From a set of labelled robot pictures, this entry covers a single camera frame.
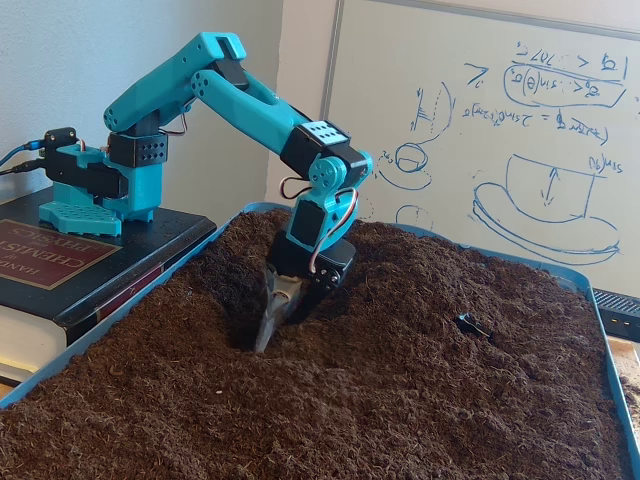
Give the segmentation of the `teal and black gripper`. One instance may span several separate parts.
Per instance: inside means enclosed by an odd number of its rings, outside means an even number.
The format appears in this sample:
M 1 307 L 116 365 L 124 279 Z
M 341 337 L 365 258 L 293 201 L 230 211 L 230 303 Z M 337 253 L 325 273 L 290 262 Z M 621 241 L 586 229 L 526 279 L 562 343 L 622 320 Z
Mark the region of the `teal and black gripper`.
M 341 286 L 355 257 L 355 247 L 344 235 L 357 206 L 354 188 L 337 192 L 328 207 L 309 198 L 297 202 L 288 226 L 276 234 L 267 255 L 267 304 L 254 343 L 256 353 L 266 350 L 299 301 L 298 322 L 303 322 Z M 311 281 L 301 293 L 303 280 Z

